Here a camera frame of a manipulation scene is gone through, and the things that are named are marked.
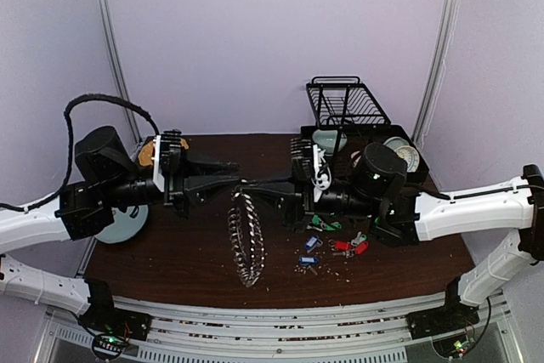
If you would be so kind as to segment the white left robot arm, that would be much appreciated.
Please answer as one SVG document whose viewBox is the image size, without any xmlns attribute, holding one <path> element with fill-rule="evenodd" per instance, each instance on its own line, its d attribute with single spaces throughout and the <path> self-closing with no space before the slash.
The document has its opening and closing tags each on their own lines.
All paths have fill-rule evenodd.
<svg viewBox="0 0 544 363">
<path fill-rule="evenodd" d="M 90 318 L 103 332 L 114 332 L 122 313 L 107 283 L 29 267 L 9 252 L 89 237 L 108 244 L 128 241 L 145 226 L 150 206 L 161 203 L 187 217 L 191 208 L 238 184 L 239 166 L 188 149 L 178 130 L 157 135 L 150 158 L 139 162 L 112 126 L 77 142 L 75 162 L 81 182 L 68 184 L 44 204 L 1 212 L 1 292 Z"/>
</svg>

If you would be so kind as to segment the blue key tag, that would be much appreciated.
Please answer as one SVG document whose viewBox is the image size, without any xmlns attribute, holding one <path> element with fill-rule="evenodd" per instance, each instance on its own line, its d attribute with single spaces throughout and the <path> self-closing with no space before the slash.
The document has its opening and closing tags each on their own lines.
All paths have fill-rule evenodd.
<svg viewBox="0 0 544 363">
<path fill-rule="evenodd" d="M 316 248 L 321 247 L 323 244 L 322 240 L 317 235 L 312 235 L 306 242 L 304 243 L 304 248 L 307 251 L 307 253 L 313 252 Z"/>
<path fill-rule="evenodd" d="M 306 270 L 310 271 L 314 275 L 318 275 L 318 272 L 315 269 L 315 266 L 319 264 L 320 260 L 317 257 L 300 256 L 298 261 L 299 261 L 299 265 L 302 268 L 305 268 Z"/>
</svg>

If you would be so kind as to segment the yellow flower plate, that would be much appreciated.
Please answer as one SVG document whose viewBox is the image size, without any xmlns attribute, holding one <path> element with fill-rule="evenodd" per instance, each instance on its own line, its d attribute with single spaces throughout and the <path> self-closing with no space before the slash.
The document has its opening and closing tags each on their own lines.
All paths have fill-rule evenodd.
<svg viewBox="0 0 544 363">
<path fill-rule="evenodd" d="M 403 145 L 394 151 L 401 159 L 407 163 L 407 172 L 414 173 L 420 165 L 420 155 L 416 148 L 410 145 Z"/>
</svg>

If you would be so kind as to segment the right aluminium frame post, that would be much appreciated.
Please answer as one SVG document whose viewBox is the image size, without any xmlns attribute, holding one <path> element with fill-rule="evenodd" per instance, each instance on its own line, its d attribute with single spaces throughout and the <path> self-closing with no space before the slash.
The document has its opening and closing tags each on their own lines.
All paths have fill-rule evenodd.
<svg viewBox="0 0 544 363">
<path fill-rule="evenodd" d="M 428 80 L 412 134 L 412 140 L 420 149 L 424 146 L 425 138 L 430 130 L 439 99 L 439 92 L 445 78 L 446 57 L 451 40 L 454 37 L 459 4 L 460 0 L 443 0 Z"/>
</svg>

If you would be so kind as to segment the red key tag bunch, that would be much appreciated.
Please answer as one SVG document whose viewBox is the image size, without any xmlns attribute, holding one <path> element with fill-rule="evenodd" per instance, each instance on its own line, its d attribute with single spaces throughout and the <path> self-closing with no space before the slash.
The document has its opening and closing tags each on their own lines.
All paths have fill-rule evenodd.
<svg viewBox="0 0 544 363">
<path fill-rule="evenodd" d="M 358 232 L 350 241 L 330 239 L 328 241 L 328 246 L 332 250 L 333 256 L 352 258 L 353 256 L 359 256 L 366 252 L 370 247 L 370 243 L 365 234 Z"/>
</svg>

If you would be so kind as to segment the aluminium front rail base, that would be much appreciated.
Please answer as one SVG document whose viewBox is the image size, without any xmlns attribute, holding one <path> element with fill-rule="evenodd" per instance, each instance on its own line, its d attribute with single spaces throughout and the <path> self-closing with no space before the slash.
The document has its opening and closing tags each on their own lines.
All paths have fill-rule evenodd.
<svg viewBox="0 0 544 363">
<path fill-rule="evenodd" d="M 117 297 L 116 305 L 151 316 L 144 341 L 121 362 L 448 362 L 447 341 L 468 336 L 474 350 L 456 362 L 522 362 L 512 316 L 499 292 L 481 321 L 415 339 L 410 312 L 433 308 L 442 294 L 302 309 L 220 309 Z"/>
</svg>

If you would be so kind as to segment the mixed colour key tag bunch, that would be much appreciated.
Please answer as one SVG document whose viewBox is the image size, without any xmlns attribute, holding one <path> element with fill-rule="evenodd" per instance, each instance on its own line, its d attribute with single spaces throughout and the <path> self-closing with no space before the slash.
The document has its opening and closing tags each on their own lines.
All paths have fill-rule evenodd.
<svg viewBox="0 0 544 363">
<path fill-rule="evenodd" d="M 308 230 L 324 231 L 324 222 L 318 215 L 314 215 L 307 225 Z"/>
</svg>

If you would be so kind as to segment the blue key tag lower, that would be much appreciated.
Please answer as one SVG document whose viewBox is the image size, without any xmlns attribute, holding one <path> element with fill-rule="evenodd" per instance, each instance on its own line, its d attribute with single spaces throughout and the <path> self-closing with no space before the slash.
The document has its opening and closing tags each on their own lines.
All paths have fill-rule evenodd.
<svg viewBox="0 0 544 363">
<path fill-rule="evenodd" d="M 317 257 L 300 256 L 298 261 L 299 261 L 299 265 L 302 268 L 305 268 L 306 270 L 310 271 L 314 275 L 318 275 L 318 272 L 315 269 L 315 266 L 319 264 L 320 260 Z"/>
</svg>

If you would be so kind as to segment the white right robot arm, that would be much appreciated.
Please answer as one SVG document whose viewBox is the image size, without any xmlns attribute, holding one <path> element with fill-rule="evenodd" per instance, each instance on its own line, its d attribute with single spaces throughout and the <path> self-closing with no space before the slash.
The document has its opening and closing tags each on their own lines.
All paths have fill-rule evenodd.
<svg viewBox="0 0 544 363">
<path fill-rule="evenodd" d="M 444 305 L 426 312 L 441 329 L 455 329 L 495 290 L 543 260 L 543 174 L 534 164 L 499 184 L 441 193 L 409 183 L 405 159 L 380 143 L 356 151 L 348 175 L 340 179 L 332 177 L 317 145 L 292 148 L 289 176 L 243 182 L 282 209 L 289 226 L 313 215 L 369 217 L 370 234 L 391 247 L 480 230 L 508 231 L 482 263 L 448 285 Z"/>
</svg>

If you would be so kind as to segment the yellow dotted plate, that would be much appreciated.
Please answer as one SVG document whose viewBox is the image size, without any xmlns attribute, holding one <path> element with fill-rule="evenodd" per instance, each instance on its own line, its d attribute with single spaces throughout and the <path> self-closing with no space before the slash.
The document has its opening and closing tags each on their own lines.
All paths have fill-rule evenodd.
<svg viewBox="0 0 544 363">
<path fill-rule="evenodd" d="M 189 144 L 179 136 L 168 136 L 165 133 L 146 143 L 138 153 L 139 165 L 150 167 L 157 158 L 162 168 L 170 169 L 178 166 L 182 153 L 188 150 Z"/>
</svg>

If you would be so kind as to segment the metal disc with key rings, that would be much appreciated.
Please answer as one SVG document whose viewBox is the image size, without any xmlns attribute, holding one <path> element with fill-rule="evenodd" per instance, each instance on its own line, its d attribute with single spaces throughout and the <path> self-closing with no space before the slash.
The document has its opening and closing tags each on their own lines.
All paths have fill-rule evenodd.
<svg viewBox="0 0 544 363">
<path fill-rule="evenodd" d="M 241 185 L 231 193 L 227 224 L 236 272 L 244 287 L 252 287 L 263 273 L 266 252 L 258 210 Z"/>
</svg>

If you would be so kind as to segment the aluminium frame post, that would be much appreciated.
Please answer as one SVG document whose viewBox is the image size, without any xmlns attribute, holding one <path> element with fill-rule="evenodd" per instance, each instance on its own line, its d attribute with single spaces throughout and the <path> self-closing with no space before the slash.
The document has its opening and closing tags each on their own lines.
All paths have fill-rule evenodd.
<svg viewBox="0 0 544 363">
<path fill-rule="evenodd" d="M 430 130 L 439 99 L 439 92 L 445 78 L 446 57 L 451 40 L 454 37 L 459 4 L 460 0 L 443 0 L 428 80 L 412 134 L 412 140 L 420 149 L 424 146 L 425 138 Z"/>
<path fill-rule="evenodd" d="M 115 32 L 113 28 L 113 22 L 111 19 L 111 11 L 108 0 L 97 0 L 99 15 L 101 19 L 101 25 L 105 38 L 105 46 L 107 50 L 108 59 L 110 62 L 110 69 L 114 79 L 116 94 L 119 98 L 130 102 L 128 94 L 128 88 L 124 73 L 122 70 L 122 63 L 116 45 Z"/>
</svg>

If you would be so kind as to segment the pale green bowl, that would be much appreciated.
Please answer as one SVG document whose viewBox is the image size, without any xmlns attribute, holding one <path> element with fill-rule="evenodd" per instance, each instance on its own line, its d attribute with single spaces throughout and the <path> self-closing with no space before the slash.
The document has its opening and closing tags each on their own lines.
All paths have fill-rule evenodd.
<svg viewBox="0 0 544 363">
<path fill-rule="evenodd" d="M 399 136 L 393 136 L 385 140 L 382 144 L 391 150 L 397 150 L 400 147 L 410 146 L 410 143 L 406 139 Z"/>
</svg>

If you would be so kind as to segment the left aluminium frame post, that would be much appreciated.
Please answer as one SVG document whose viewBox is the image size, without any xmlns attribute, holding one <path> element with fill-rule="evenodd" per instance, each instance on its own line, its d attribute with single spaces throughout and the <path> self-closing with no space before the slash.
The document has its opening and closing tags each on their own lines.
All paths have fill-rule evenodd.
<svg viewBox="0 0 544 363">
<path fill-rule="evenodd" d="M 128 88 L 124 73 L 122 70 L 122 63 L 116 45 L 115 32 L 113 28 L 113 22 L 111 19 L 111 11 L 108 0 L 97 0 L 99 15 L 101 19 L 101 25 L 105 38 L 105 46 L 107 50 L 108 59 L 110 62 L 110 69 L 114 79 L 116 94 L 119 98 L 130 102 L 128 94 Z"/>
</svg>

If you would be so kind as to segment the celadon green bowl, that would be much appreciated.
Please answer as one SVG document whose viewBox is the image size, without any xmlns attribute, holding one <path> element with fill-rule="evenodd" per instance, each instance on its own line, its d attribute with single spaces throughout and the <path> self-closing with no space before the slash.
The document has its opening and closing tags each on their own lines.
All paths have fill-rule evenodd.
<svg viewBox="0 0 544 363">
<path fill-rule="evenodd" d="M 337 130 L 317 129 L 312 133 L 312 141 L 315 154 L 321 152 L 325 156 L 334 156 L 344 148 L 348 138 Z"/>
</svg>

